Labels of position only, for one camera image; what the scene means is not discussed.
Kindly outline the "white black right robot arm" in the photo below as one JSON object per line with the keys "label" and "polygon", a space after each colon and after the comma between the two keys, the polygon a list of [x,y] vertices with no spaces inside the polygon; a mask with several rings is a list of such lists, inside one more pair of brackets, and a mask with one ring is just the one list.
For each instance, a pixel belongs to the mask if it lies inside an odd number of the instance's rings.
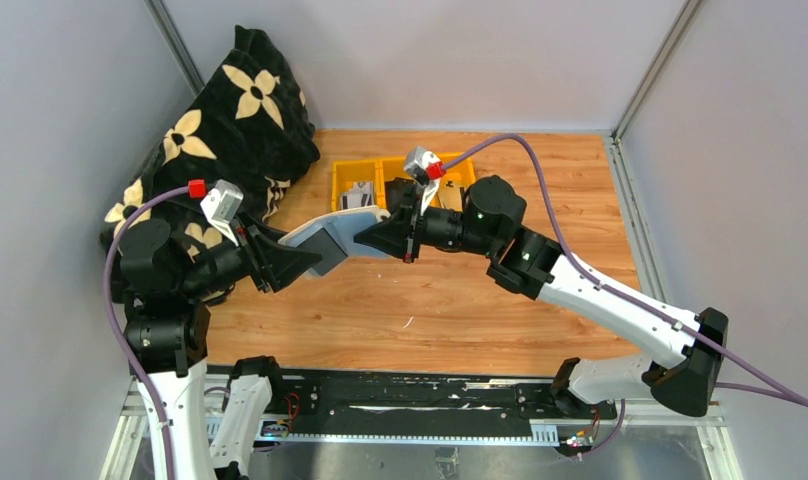
{"label": "white black right robot arm", "polygon": [[640,354],[607,360],[565,360],[550,394],[565,413],[608,400],[651,399],[682,415],[709,408],[722,363],[709,341],[726,341],[728,318],[657,303],[578,260],[558,242],[522,223],[527,207],[498,176],[477,180],[460,211],[422,207],[409,188],[393,213],[357,233],[356,243],[406,263],[423,246],[483,255],[500,287],[567,308],[629,340]]}

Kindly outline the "black card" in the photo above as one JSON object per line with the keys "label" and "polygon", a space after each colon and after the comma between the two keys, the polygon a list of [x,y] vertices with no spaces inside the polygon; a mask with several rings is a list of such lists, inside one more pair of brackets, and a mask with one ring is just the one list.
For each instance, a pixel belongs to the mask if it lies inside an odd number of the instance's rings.
{"label": "black card", "polygon": [[323,277],[343,263],[348,255],[325,229],[320,229],[305,239],[299,247],[320,256],[320,260],[307,270],[308,275]]}

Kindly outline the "beige leather card holder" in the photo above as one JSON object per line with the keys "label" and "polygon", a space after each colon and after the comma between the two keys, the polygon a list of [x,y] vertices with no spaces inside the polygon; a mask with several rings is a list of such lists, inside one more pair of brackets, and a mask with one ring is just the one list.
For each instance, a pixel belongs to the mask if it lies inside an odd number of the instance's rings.
{"label": "beige leather card holder", "polygon": [[340,210],[316,217],[300,227],[288,232],[278,240],[286,246],[300,248],[299,245],[320,229],[327,230],[345,250],[348,258],[389,258],[372,247],[358,244],[354,235],[389,217],[390,213],[376,205]]}

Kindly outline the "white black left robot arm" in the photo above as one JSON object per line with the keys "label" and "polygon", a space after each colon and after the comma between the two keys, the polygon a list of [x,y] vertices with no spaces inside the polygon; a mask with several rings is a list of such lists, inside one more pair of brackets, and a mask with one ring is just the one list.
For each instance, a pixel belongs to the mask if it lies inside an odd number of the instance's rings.
{"label": "white black left robot arm", "polygon": [[194,261],[168,222],[151,219],[119,236],[126,344],[138,361],[138,388],[147,409],[158,479],[245,479],[270,405],[283,402],[280,367],[272,356],[241,359],[230,372],[223,417],[207,435],[205,383],[210,312],[204,299],[245,278],[278,292],[322,259],[280,244],[281,232],[232,223],[235,242]]}

